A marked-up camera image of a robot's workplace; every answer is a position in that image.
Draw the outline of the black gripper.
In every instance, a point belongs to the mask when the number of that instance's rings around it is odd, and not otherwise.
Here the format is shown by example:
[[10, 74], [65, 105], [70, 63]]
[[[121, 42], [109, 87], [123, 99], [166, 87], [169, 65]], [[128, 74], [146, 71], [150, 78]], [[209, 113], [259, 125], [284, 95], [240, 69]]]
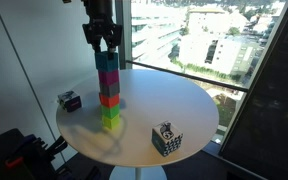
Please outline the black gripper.
[[101, 52], [100, 41], [104, 39], [108, 52], [114, 53], [121, 43], [122, 26], [112, 20], [112, 0], [83, 0], [89, 22], [83, 24], [84, 34], [88, 44], [93, 45], [95, 53]]

